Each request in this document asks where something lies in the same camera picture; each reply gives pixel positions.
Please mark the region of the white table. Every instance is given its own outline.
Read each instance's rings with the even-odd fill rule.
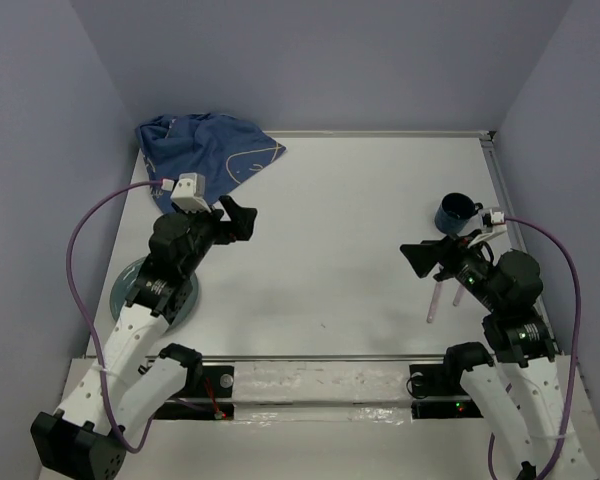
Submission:
[[[557,360],[564,386],[569,358]],[[323,398],[322,406],[292,411],[290,407],[249,405],[254,394],[262,401],[270,397],[278,402],[281,386],[276,385],[275,375],[270,382],[266,375],[261,376],[257,393],[249,385],[253,381],[250,369],[238,363],[234,390],[237,421],[155,421],[144,450],[139,455],[127,455],[117,480],[490,480],[486,421],[411,421],[403,378],[394,375],[408,375],[408,362],[371,362],[365,366],[343,362],[332,371],[325,362],[320,364],[325,372],[318,389],[305,388],[304,380],[312,376],[302,370],[304,362],[262,363],[268,363],[266,368],[272,372],[287,373],[290,364],[298,364],[302,385],[294,388],[289,383],[285,401],[297,404]],[[90,364],[90,360],[73,361],[65,394],[77,385]],[[318,364],[312,365],[320,370]],[[365,383],[357,370],[365,372]],[[344,385],[348,382],[343,379],[354,382],[356,378],[357,388],[350,389],[352,383]],[[241,385],[246,390],[239,393]],[[365,392],[374,392],[373,398],[392,408],[378,408],[371,398],[364,398]],[[354,400],[364,403],[353,405]],[[328,406],[333,401],[338,406]],[[600,476],[600,432],[579,378],[572,421],[589,462]],[[494,460],[498,478],[509,480],[497,440]],[[43,468],[40,480],[66,479]]]
[[[469,295],[452,307],[453,281],[425,322],[434,281],[418,279],[398,249],[441,238],[432,220],[446,193],[497,205],[477,138],[277,140],[288,151],[232,192],[258,209],[252,240],[211,249],[192,318],[152,355],[171,342],[207,357],[441,354],[483,338],[485,309]],[[132,181],[143,179],[139,156]],[[159,215],[148,189],[129,193],[96,315],[103,339],[111,286],[148,253]],[[510,247],[506,236],[493,242],[496,255]]]

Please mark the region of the wall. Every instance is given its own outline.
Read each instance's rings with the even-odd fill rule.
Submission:
[[[600,0],[574,1],[496,138],[516,214],[563,239],[578,266],[579,357],[600,423]],[[566,347],[574,312],[565,262],[538,235],[525,232],[525,242]]]
[[[135,121],[495,129],[570,0],[71,0]]]
[[[29,427],[57,404],[87,339],[64,278],[66,242],[132,167],[133,125],[70,4],[16,3],[0,1],[0,480],[37,478]],[[121,206],[77,247],[92,311]]]

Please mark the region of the dark blue mug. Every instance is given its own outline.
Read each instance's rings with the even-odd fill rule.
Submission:
[[[462,193],[445,195],[434,219],[436,228],[445,235],[460,233],[471,217],[482,208],[481,203],[474,203]]]

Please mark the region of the purple cable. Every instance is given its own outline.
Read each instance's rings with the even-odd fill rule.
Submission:
[[[87,222],[87,220],[89,220],[89,218],[91,218],[91,216],[100,207],[102,207],[105,203],[107,203],[109,200],[111,200],[125,192],[128,192],[129,190],[134,189],[134,188],[145,187],[145,186],[160,186],[160,185],[162,185],[162,182],[157,181],[157,180],[132,183],[131,185],[129,185],[127,187],[121,188],[120,190],[117,190],[117,191],[113,192],[112,194],[107,195],[105,198],[103,198],[98,203],[96,203],[87,213],[85,213],[84,217],[82,217],[80,219],[80,221],[78,222],[78,225],[76,225],[76,228],[73,230],[73,233],[71,234],[71,238],[69,239],[69,245],[67,246],[67,257],[66,257],[67,282],[69,283],[69,290],[71,290],[71,296],[73,296],[73,300],[76,302],[76,305],[78,306],[78,310],[80,310],[80,314],[82,315],[84,322],[87,324],[87,328],[89,329],[91,338],[93,338],[93,346],[95,347],[95,350],[96,350],[96,358],[98,359],[98,363],[100,364],[100,366],[103,369],[105,368],[105,362],[104,362],[104,353],[102,352],[102,343],[100,342],[100,337],[98,336],[98,332],[96,331],[96,327],[95,327],[93,318],[91,318],[91,315],[89,315],[89,312],[87,311],[87,307],[84,305],[82,299],[80,298],[80,295],[78,294],[78,290],[76,289],[75,281],[73,280],[73,266],[72,266],[73,247],[76,243],[76,238],[78,237],[80,230],[82,229],[84,224]],[[138,453],[140,450],[142,450],[142,447],[144,446],[144,443],[147,440],[147,435],[149,433],[149,427],[151,426],[151,421],[153,420],[153,416],[151,416],[151,418],[149,418],[149,421],[147,422],[147,426],[144,429],[144,432],[142,434],[142,439],[140,440],[139,445],[137,447],[133,447],[124,438],[124,434],[122,433],[122,430],[120,430],[120,427],[116,423],[116,419],[113,414],[113,407],[111,405],[111,399],[109,398],[109,387],[107,385],[107,374],[104,371],[100,371],[100,384],[102,386],[102,400],[104,403],[104,411],[107,414],[107,419],[109,420],[109,423],[111,424],[111,429],[112,429],[114,435],[116,436],[118,441],[124,446],[124,448],[129,453]]]
[[[573,279],[573,289],[576,297],[576,315],[575,321],[573,322],[573,334],[571,337],[571,359],[569,360],[569,377],[567,381],[567,393],[565,395],[564,400],[564,410],[562,412],[562,420],[560,422],[560,429],[558,430],[558,435],[562,436],[556,442],[556,448],[553,450],[553,454],[547,465],[542,469],[542,471],[536,477],[536,480],[543,480],[547,478],[547,475],[551,472],[553,467],[558,463],[558,458],[560,458],[560,454],[562,453],[562,447],[564,446],[564,434],[567,432],[567,428],[569,426],[569,414],[571,412],[571,403],[573,401],[573,388],[575,386],[575,378],[576,378],[576,363],[578,360],[578,338],[580,337],[580,317],[582,313],[582,299],[580,293],[580,279],[578,278],[578,271],[576,270],[575,263],[571,258],[571,255],[567,251],[567,248],[562,244],[560,240],[558,240],[552,233],[548,232],[544,228],[535,225],[531,222],[527,222],[526,220],[521,220],[515,217],[505,217],[505,221],[520,223],[522,225],[526,225],[527,227],[531,227],[534,230],[542,233],[549,240],[551,240],[562,252],[564,258],[567,260],[569,264],[569,270],[571,271],[571,278]],[[495,472],[493,470],[493,445],[495,443],[495,436],[492,434],[489,440],[489,454],[488,454],[488,467],[489,473],[493,480],[497,480],[495,476]]]

